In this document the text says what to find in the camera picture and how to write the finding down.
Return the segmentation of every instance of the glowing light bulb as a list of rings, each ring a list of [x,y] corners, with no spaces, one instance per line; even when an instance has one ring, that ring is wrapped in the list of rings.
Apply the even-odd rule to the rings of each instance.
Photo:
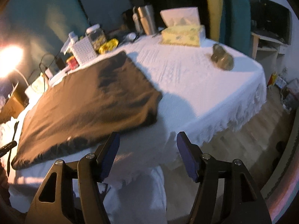
[[[8,46],[0,51],[0,77],[7,76],[22,60],[23,49]]]

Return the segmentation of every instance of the cardboard box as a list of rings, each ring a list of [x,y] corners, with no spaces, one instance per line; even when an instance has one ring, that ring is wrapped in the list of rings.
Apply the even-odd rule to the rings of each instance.
[[[23,100],[21,100],[21,97],[16,92],[17,86],[18,85],[14,87],[12,96],[6,102],[0,112],[0,124],[6,123],[11,119],[11,117],[14,117],[16,119],[19,114],[25,109]]]

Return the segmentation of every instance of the television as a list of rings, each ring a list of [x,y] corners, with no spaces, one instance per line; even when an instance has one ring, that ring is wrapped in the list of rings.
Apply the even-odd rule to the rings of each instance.
[[[286,7],[270,0],[249,0],[252,32],[291,44],[292,15]]]

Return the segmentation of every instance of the tv stand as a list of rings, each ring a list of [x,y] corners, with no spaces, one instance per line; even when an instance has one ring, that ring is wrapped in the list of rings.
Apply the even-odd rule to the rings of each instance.
[[[252,58],[259,62],[265,72],[266,83],[271,78],[271,74],[281,72],[283,69],[283,59],[287,51],[287,44],[282,43],[277,39],[267,36],[251,33],[252,35]],[[260,40],[266,41],[264,46],[259,47]]]

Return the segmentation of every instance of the white perforated box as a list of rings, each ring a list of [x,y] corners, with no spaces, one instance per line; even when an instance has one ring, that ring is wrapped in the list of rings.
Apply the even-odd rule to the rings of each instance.
[[[84,65],[86,62],[97,58],[97,53],[92,47],[88,37],[85,37],[73,44],[71,47],[71,52],[78,61],[79,65]]]

